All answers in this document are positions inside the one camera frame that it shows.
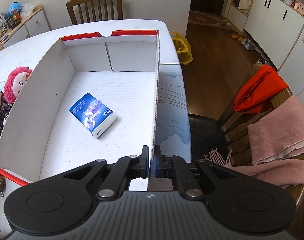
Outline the yellow plastic bag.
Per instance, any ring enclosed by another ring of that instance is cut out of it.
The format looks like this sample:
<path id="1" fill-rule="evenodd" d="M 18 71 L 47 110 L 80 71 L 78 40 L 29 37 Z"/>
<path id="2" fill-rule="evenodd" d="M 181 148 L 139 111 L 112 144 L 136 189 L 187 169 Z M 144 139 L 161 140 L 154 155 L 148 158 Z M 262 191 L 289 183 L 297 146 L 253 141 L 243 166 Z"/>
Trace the yellow plastic bag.
<path id="1" fill-rule="evenodd" d="M 190 64 L 193 60 L 191 54 L 191 45 L 187 41 L 187 39 L 181 34 L 172 31 L 170 33 L 174 47 L 177 52 L 177 56 L 180 64 L 187 65 Z"/>

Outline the blue tissue pack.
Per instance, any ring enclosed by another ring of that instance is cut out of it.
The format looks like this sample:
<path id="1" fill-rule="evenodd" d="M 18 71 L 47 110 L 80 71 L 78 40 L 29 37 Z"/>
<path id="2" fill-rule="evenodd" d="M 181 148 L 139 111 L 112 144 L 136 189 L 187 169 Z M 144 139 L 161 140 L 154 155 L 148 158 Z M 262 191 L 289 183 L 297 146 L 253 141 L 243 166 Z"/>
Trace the blue tissue pack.
<path id="1" fill-rule="evenodd" d="M 99 138 L 117 119 L 113 110 L 90 93 L 73 104 L 70 112 L 95 138 Z"/>

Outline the red cloth on chair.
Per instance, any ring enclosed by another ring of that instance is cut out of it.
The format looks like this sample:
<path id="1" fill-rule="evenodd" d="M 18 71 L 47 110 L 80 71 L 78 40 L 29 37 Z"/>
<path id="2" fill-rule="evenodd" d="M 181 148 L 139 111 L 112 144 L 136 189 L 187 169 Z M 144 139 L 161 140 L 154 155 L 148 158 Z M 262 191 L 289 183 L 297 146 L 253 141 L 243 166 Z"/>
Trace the red cloth on chair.
<path id="1" fill-rule="evenodd" d="M 242 114 L 262 113 L 267 110 L 266 102 L 288 87 L 273 67 L 264 64 L 238 91 L 233 110 Z"/>

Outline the pink towel on chair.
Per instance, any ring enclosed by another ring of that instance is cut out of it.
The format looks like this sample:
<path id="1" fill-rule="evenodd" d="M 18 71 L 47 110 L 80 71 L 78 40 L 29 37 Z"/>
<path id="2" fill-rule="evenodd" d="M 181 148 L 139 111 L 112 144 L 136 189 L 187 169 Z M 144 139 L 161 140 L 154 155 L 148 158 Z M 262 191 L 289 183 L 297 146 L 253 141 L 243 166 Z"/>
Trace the pink towel on chair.
<path id="1" fill-rule="evenodd" d="M 304 184 L 304 106 L 291 96 L 271 113 L 248 126 L 252 163 L 235 166 L 218 150 L 205 154 L 205 160 L 277 186 Z"/>

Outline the wooden chair near right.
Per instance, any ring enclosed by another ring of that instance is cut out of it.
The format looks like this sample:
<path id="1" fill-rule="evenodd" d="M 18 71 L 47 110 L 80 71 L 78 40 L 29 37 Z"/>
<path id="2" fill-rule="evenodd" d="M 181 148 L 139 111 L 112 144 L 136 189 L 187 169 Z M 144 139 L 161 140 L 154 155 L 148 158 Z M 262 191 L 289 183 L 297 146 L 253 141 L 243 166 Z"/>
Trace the wooden chair near right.
<path id="1" fill-rule="evenodd" d="M 247 74 L 217 121 L 227 153 L 216 146 L 210 160 L 304 198 L 304 105 L 277 71 L 260 62 Z"/>

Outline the white low sideboard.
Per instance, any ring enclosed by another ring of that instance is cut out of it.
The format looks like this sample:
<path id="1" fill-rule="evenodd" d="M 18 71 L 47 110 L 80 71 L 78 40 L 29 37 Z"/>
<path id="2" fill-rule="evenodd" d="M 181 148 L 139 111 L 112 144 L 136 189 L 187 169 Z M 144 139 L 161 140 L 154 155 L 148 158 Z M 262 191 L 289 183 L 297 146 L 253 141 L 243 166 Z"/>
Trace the white low sideboard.
<path id="1" fill-rule="evenodd" d="M 0 51 L 17 42 L 50 31 L 44 8 L 25 4 L 21 12 L 8 17 L 7 11 L 0 14 Z"/>

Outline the white shopping bag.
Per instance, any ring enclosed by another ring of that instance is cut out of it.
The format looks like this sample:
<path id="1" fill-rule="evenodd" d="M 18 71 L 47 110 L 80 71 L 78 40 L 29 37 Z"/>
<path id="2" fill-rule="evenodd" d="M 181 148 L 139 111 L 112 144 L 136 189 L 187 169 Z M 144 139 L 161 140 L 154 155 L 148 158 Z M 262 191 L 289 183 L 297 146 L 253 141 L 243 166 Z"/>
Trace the white shopping bag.
<path id="1" fill-rule="evenodd" d="M 249 10 L 251 9 L 252 1 L 251 0 L 239 0 L 239 7 L 240 10 Z"/>

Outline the brown wooden chair far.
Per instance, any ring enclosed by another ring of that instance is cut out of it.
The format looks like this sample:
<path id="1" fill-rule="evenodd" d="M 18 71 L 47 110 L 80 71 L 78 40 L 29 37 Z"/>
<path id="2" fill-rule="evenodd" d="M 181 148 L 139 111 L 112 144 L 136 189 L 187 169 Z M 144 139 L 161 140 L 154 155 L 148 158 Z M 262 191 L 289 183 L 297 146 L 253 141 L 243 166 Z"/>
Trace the brown wooden chair far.
<path id="1" fill-rule="evenodd" d="M 73 25 L 123 19 L 123 0 L 70 0 L 66 8 Z"/>

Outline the white wall cabinet unit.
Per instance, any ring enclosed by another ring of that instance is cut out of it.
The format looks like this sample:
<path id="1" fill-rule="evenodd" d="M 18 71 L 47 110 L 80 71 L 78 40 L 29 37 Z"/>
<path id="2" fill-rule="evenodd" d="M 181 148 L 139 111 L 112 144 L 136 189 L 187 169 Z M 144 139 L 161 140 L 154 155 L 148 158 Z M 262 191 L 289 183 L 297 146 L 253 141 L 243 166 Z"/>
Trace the white wall cabinet unit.
<path id="1" fill-rule="evenodd" d="M 230 0 L 227 18 L 237 31 L 249 37 L 280 69 L 293 50 L 304 27 L 304 0 L 251 0 L 249 10 L 240 10 L 239 0 Z"/>

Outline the pink plush round toy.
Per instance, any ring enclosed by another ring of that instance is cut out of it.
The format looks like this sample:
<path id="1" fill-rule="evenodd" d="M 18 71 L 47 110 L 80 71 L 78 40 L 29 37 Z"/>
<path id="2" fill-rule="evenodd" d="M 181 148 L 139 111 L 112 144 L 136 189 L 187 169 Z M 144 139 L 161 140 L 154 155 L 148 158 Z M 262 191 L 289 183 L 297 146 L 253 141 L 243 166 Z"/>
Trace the pink plush round toy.
<path id="1" fill-rule="evenodd" d="M 28 67 L 17 67 L 9 74 L 3 90 L 8 103 L 15 102 L 32 72 Z"/>

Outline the red white shoe box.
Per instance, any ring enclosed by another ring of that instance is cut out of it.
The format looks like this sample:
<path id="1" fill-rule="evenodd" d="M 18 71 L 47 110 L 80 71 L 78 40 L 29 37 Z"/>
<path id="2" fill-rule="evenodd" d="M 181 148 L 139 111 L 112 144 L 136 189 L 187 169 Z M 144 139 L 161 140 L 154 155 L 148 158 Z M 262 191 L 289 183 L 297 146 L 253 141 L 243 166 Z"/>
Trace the red white shoe box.
<path id="1" fill-rule="evenodd" d="M 155 146 L 159 33 L 57 38 L 19 93 L 0 137 L 0 174 L 26 185 Z"/>

